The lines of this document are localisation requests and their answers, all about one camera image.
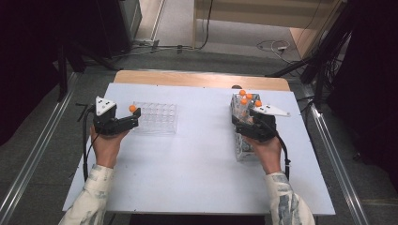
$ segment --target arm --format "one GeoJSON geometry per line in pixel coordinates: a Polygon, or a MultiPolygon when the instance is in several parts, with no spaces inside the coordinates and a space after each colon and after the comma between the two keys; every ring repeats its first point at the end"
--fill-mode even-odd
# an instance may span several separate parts
{"type": "Polygon", "coordinates": [[[102,224],[120,143],[128,133],[126,131],[113,137],[98,136],[91,128],[91,140],[98,136],[93,143],[97,164],[91,169],[82,192],[59,225],[102,224]]]}
{"type": "Polygon", "coordinates": [[[247,137],[245,140],[253,147],[266,172],[273,224],[313,225],[314,217],[310,208],[295,194],[281,170],[281,144],[278,138],[261,143],[247,137]]]}

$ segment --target wire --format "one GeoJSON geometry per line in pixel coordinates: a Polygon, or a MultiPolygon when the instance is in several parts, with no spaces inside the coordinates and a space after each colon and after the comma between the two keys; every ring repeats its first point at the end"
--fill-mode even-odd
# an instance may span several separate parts
{"type": "MultiPolygon", "coordinates": [[[[291,46],[291,44],[290,44],[290,42],[289,41],[287,41],[287,40],[283,40],[283,39],[281,39],[281,40],[263,40],[263,41],[261,41],[261,42],[259,42],[259,43],[257,43],[256,44],[256,47],[257,47],[257,49],[259,49],[259,50],[261,50],[261,51],[264,51],[264,52],[273,52],[276,56],[278,56],[280,59],[282,59],[285,63],[287,63],[287,65],[286,66],[289,66],[289,65],[292,65],[292,64],[294,64],[294,63],[296,63],[296,62],[299,62],[299,61],[289,61],[289,60],[286,60],[285,58],[283,58],[282,57],[282,54],[284,53],[284,52],[286,52],[286,51],[292,51],[292,50],[288,50],[288,48],[291,46]],[[268,42],[271,42],[271,44],[270,44],[270,50],[266,50],[264,47],[263,47],[263,43],[268,43],[268,42]],[[283,45],[283,46],[280,46],[279,48],[281,48],[281,47],[284,47],[285,49],[283,49],[283,51],[281,51],[281,53],[278,53],[275,49],[274,49],[274,44],[276,44],[276,43],[285,43],[285,45],[283,45]]],[[[300,72],[298,72],[297,71],[297,69],[295,69],[295,71],[297,72],[297,74],[299,75],[299,76],[301,76],[301,73],[300,72]]],[[[288,74],[290,74],[292,77],[296,77],[296,75],[293,75],[291,72],[288,72],[288,74]]]]}
{"type": "Polygon", "coordinates": [[[121,54],[115,57],[123,57],[123,56],[129,56],[129,55],[141,55],[141,54],[146,54],[146,53],[157,53],[160,51],[166,51],[166,50],[183,50],[183,51],[200,51],[202,50],[206,45],[207,45],[207,41],[208,41],[208,28],[209,28],[209,24],[210,24],[210,16],[211,16],[211,11],[213,9],[213,0],[211,0],[210,2],[210,7],[208,9],[208,15],[207,15],[207,26],[206,26],[206,39],[205,42],[202,44],[201,47],[199,48],[193,48],[192,46],[186,46],[186,45],[177,45],[177,46],[138,46],[135,48],[132,48],[131,50],[134,49],[141,49],[141,48],[156,48],[154,50],[151,51],[147,51],[147,52],[138,52],[138,53],[127,53],[127,54],[121,54]]]}
{"type": "Polygon", "coordinates": [[[98,138],[98,136],[100,135],[101,130],[97,133],[97,136],[94,138],[94,140],[91,142],[90,147],[88,148],[87,151],[87,156],[90,155],[90,150],[93,147],[94,142],[96,141],[96,139],[98,138]]]}
{"type": "Polygon", "coordinates": [[[90,148],[88,149],[88,153],[87,153],[87,145],[86,145],[86,141],[87,141],[87,118],[88,115],[90,113],[93,113],[95,111],[95,106],[92,105],[88,110],[86,110],[84,112],[84,116],[83,116],[83,122],[82,122],[82,126],[83,126],[83,176],[84,176],[84,181],[87,180],[88,177],[88,167],[87,167],[87,161],[88,161],[88,153],[89,150],[93,144],[93,142],[90,145],[90,148]]]}
{"type": "Polygon", "coordinates": [[[262,121],[262,120],[258,120],[264,127],[267,127],[269,130],[271,130],[273,132],[273,134],[278,138],[281,147],[283,149],[284,152],[284,174],[286,175],[287,179],[289,179],[289,175],[290,175],[290,162],[291,160],[289,159],[288,155],[287,155],[287,147],[286,144],[284,144],[283,139],[281,138],[281,136],[279,135],[278,131],[274,128],[272,128],[270,125],[268,125],[266,122],[262,121]]]}
{"type": "Polygon", "coordinates": [[[301,113],[303,113],[305,111],[304,114],[304,126],[307,127],[308,126],[308,115],[310,113],[310,109],[311,106],[314,104],[314,100],[310,100],[307,105],[300,111],[301,113]]]}
{"type": "Polygon", "coordinates": [[[351,32],[346,32],[336,47],[329,54],[329,61],[325,65],[325,72],[321,75],[324,76],[324,86],[329,91],[334,90],[333,80],[337,75],[337,71],[340,68],[338,62],[342,63],[342,60],[338,59],[339,53],[346,42],[350,39],[351,32]]]}
{"type": "Polygon", "coordinates": [[[203,7],[203,10],[202,10],[202,34],[204,34],[205,33],[205,8],[203,7]]]}
{"type": "Polygon", "coordinates": [[[315,96],[302,97],[302,98],[296,99],[296,101],[308,100],[308,99],[313,99],[313,98],[315,98],[315,96]]]}
{"type": "Polygon", "coordinates": [[[310,22],[308,22],[307,26],[301,31],[301,34],[300,34],[299,37],[298,37],[298,42],[297,42],[297,44],[299,44],[299,40],[301,39],[301,36],[302,36],[302,34],[304,33],[304,31],[311,25],[311,23],[313,23],[313,20],[314,20],[314,18],[315,18],[316,13],[317,13],[318,10],[319,10],[319,6],[321,5],[321,2],[322,2],[322,0],[319,0],[318,6],[316,7],[316,10],[315,10],[315,12],[314,12],[313,17],[311,18],[310,22]]]}

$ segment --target clear plastic container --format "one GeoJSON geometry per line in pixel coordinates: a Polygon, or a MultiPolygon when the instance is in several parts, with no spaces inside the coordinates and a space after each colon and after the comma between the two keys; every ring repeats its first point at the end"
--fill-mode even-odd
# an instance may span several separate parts
{"type": "Polygon", "coordinates": [[[176,134],[177,113],[175,104],[134,101],[141,108],[138,127],[134,132],[146,134],[176,134]]]}
{"type": "MultiPolygon", "coordinates": [[[[260,96],[258,94],[252,94],[252,98],[248,100],[248,103],[246,105],[244,105],[244,110],[246,112],[242,111],[242,105],[240,103],[237,104],[238,102],[240,102],[240,99],[240,94],[232,95],[231,113],[241,122],[250,124],[252,120],[249,116],[249,109],[254,107],[254,102],[256,100],[260,100],[260,96]]],[[[245,142],[245,140],[242,138],[242,135],[238,133],[235,133],[235,148],[237,161],[258,160],[252,147],[247,142],[245,142]]]]}

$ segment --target metal rail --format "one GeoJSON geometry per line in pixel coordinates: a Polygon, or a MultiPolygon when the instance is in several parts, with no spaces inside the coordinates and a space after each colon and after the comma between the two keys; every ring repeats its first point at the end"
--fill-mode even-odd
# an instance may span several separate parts
{"type": "Polygon", "coordinates": [[[161,14],[163,13],[164,6],[166,5],[166,0],[161,0],[161,6],[158,11],[158,15],[156,16],[155,24],[153,25],[152,33],[150,35],[150,39],[154,40],[156,34],[158,33],[159,23],[161,22],[161,14]]]}
{"type": "MultiPolygon", "coordinates": [[[[305,85],[303,87],[304,94],[306,97],[313,96],[313,90],[310,85],[305,85]]],[[[330,136],[327,123],[322,114],[318,113],[316,107],[313,105],[311,107],[311,111],[314,117],[314,121],[319,130],[319,133],[322,137],[322,141],[325,145],[327,153],[329,155],[329,159],[331,165],[333,167],[334,172],[336,173],[337,180],[340,183],[340,187],[344,194],[345,200],[347,202],[348,208],[351,211],[352,218],[356,225],[368,225],[369,221],[366,217],[366,214],[363,210],[362,204],[360,202],[360,198],[357,195],[357,191],[355,190],[353,184],[351,183],[351,179],[345,169],[345,166],[340,159],[339,152],[334,145],[333,139],[330,136]]]]}
{"type": "Polygon", "coordinates": [[[18,202],[20,201],[26,187],[35,172],[38,163],[44,154],[47,144],[49,143],[53,133],[61,119],[65,109],[68,106],[70,98],[74,92],[76,83],[80,78],[80,74],[72,73],[69,78],[69,91],[61,102],[58,102],[54,108],[52,115],[47,121],[46,126],[41,131],[38,140],[31,150],[29,157],[26,159],[23,167],[19,174],[11,184],[6,197],[1,203],[0,208],[0,225],[7,225],[11,219],[12,213],[14,212],[18,202]]]}

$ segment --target sleeve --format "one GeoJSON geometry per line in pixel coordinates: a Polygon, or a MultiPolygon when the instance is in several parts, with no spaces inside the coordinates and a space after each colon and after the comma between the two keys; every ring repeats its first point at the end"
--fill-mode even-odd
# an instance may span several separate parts
{"type": "Polygon", "coordinates": [[[59,222],[66,224],[102,224],[114,170],[94,165],[78,198],[59,222]]]}
{"type": "Polygon", "coordinates": [[[292,225],[313,225],[314,217],[307,203],[297,195],[286,175],[275,172],[266,175],[272,223],[292,225]]]}

